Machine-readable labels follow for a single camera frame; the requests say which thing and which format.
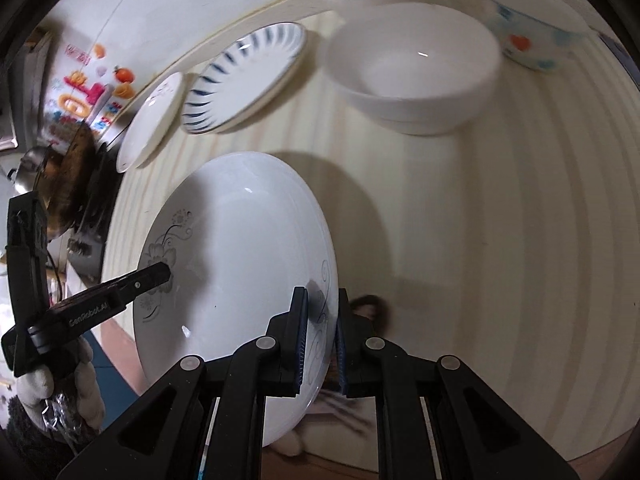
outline blue floor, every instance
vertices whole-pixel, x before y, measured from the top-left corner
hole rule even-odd
[[[84,337],[94,349],[94,367],[98,377],[98,386],[106,407],[106,415],[102,428],[106,428],[118,418],[138,398],[126,381],[113,367],[109,358],[102,351],[102,347],[96,341],[91,332]]]

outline blue stripe pattern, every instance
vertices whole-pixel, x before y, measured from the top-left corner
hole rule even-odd
[[[182,126],[190,134],[202,134],[215,129],[233,119],[227,110],[220,108],[219,97],[215,94],[225,92],[225,83],[239,68],[247,67],[247,62],[260,52],[259,62],[268,63],[271,53],[285,59],[295,59],[305,43],[304,29],[295,23],[274,23],[254,30],[236,40],[217,57],[209,61],[190,89],[190,95],[197,96],[184,102],[181,113]],[[284,62],[282,74],[291,62]]]

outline silver screw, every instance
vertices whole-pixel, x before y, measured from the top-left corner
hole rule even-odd
[[[458,368],[460,368],[460,359],[454,357],[453,355],[445,355],[440,360],[440,364],[447,370],[457,370]]]
[[[268,350],[269,348],[273,348],[274,346],[276,346],[276,340],[273,337],[264,335],[255,342],[255,345],[260,350]]]
[[[187,372],[195,370],[198,366],[200,366],[200,359],[192,355],[187,356],[180,361],[180,368]]]
[[[370,337],[364,342],[367,348],[372,350],[382,350],[385,347],[385,340],[379,337]]]

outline red heart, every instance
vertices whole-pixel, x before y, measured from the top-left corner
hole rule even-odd
[[[531,40],[526,36],[511,34],[509,40],[513,43],[513,46],[521,52],[525,52],[531,48]]]

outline light wood surface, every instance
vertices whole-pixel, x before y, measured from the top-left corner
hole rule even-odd
[[[341,21],[301,23],[317,46]],[[202,164],[273,153],[322,206],[340,286],[392,305],[388,339],[420,357],[460,356],[566,459],[584,455],[640,415],[638,96],[594,36],[556,74],[505,60],[479,118],[412,137],[346,106],[308,56],[238,131],[188,136],[176,121],[125,175],[103,279],[137,267],[162,204]],[[134,336],[131,309],[117,321]],[[374,432],[315,424],[303,436],[320,456],[377,467]]]

